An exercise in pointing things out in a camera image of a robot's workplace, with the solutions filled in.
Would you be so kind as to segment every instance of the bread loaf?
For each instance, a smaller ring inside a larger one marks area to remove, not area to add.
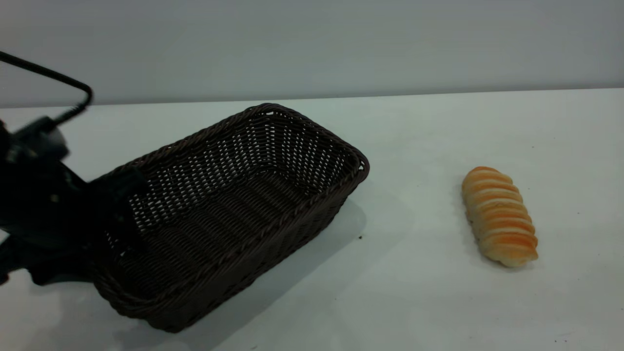
[[[509,176],[476,167],[464,179],[462,196],[482,254],[508,267],[537,260],[535,227]]]

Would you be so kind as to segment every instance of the brown wicker basket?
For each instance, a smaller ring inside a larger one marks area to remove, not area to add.
[[[251,107],[130,162],[146,243],[106,233],[94,283],[119,314],[179,332],[325,229],[368,175],[357,149],[276,104]]]

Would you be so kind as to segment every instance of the basket rim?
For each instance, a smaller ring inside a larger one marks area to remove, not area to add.
[[[209,137],[227,133],[240,122],[249,119],[249,117],[258,114],[266,114],[267,112],[281,112],[282,114],[297,117],[298,119],[310,124],[310,126],[316,129],[321,136],[341,144],[351,157],[359,161],[359,166],[352,169],[348,175],[343,177],[335,185],[332,185],[319,194],[316,194],[310,199],[298,204],[293,210],[288,211],[280,218],[275,219],[272,223],[268,224],[261,231],[259,231],[259,233],[250,237],[248,240],[245,240],[236,249],[232,249],[227,254],[221,256],[219,261],[205,264],[201,269],[198,269],[191,278],[172,284],[166,290],[159,292],[155,297],[142,298],[125,291],[117,279],[112,276],[110,271],[104,268],[109,262],[97,262],[94,265],[94,273],[98,278],[94,279],[95,286],[100,294],[102,294],[105,298],[110,297],[107,300],[114,300],[116,301],[115,305],[122,305],[126,310],[128,317],[146,318],[148,315],[153,315],[155,313],[154,307],[158,307],[159,311],[163,311],[164,309],[171,307],[171,304],[182,303],[184,299],[181,297],[191,296],[198,289],[203,288],[205,284],[212,281],[212,279],[206,279],[206,277],[218,277],[225,273],[228,269],[235,267],[236,260],[243,257],[240,255],[242,252],[256,252],[262,249],[264,245],[271,242],[272,238],[276,237],[297,222],[306,220],[313,212],[323,210],[335,199],[348,196],[353,190],[355,190],[357,185],[368,176],[369,162],[367,158],[351,144],[348,144],[329,130],[313,122],[299,112],[279,104],[270,103],[249,107],[238,114],[227,117],[226,119],[213,124],[210,127],[202,129],[184,139],[174,142],[173,144],[163,146],[156,151],[129,162],[128,164],[117,167],[109,174],[120,172],[132,166],[140,165],[142,168],[149,168],[152,163],[157,162],[159,157],[177,152],[181,148],[186,149],[199,142],[204,142]],[[120,301],[124,301],[127,305],[121,304]]]

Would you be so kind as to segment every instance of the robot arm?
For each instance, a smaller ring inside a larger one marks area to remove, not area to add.
[[[26,268],[35,284],[89,281],[95,235],[115,232],[134,246],[128,197],[147,187],[139,171],[85,182],[61,161],[69,154],[58,125],[90,104],[91,88],[62,74],[0,52],[0,61],[51,77],[87,93],[55,119],[42,117],[11,134],[0,126],[0,284]]]

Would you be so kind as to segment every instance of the white tabletop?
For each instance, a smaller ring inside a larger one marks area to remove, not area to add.
[[[89,284],[15,272],[0,349],[622,350],[624,89],[278,102],[371,163],[317,239],[175,335],[117,315]],[[93,179],[254,104],[92,107],[62,128],[66,163]],[[459,186],[480,165],[510,175],[534,219],[540,258],[524,269],[484,259],[471,236]]]

